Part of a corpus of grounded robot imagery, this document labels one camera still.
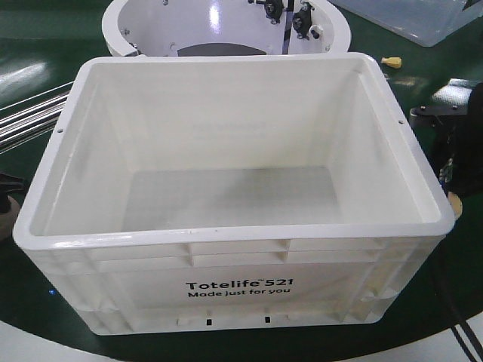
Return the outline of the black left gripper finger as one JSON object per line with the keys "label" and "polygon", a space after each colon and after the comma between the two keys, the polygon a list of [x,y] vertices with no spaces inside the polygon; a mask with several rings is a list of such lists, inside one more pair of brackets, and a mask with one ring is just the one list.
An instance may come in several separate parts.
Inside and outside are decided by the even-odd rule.
{"label": "black left gripper finger", "polygon": [[25,179],[1,173],[0,190],[1,193],[24,193]]}

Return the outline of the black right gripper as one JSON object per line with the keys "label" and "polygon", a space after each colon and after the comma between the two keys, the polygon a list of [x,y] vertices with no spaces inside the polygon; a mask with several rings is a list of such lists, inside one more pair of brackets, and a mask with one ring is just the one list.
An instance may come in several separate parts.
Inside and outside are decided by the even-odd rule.
{"label": "black right gripper", "polygon": [[426,156],[445,194],[482,193],[482,83],[472,88],[463,105],[418,106],[410,126],[435,133]]}

